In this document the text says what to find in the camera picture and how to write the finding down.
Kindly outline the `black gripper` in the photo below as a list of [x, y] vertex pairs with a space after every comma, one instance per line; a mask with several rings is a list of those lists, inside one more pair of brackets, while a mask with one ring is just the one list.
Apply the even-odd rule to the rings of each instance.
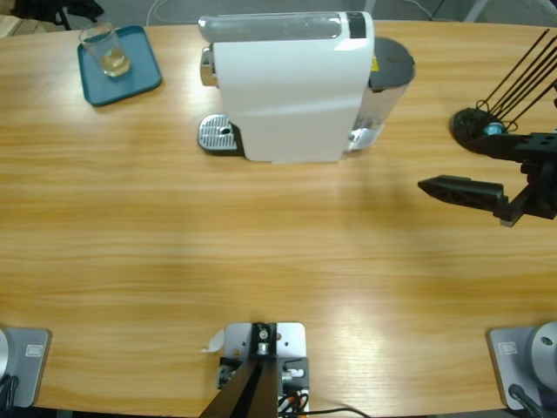
[[498, 183], [439, 175], [421, 180], [418, 187], [447, 204], [490, 212], [503, 226], [514, 226], [523, 215], [543, 219], [556, 217], [556, 133], [498, 134], [466, 144], [470, 152], [490, 158], [522, 163], [526, 187], [511, 202]]

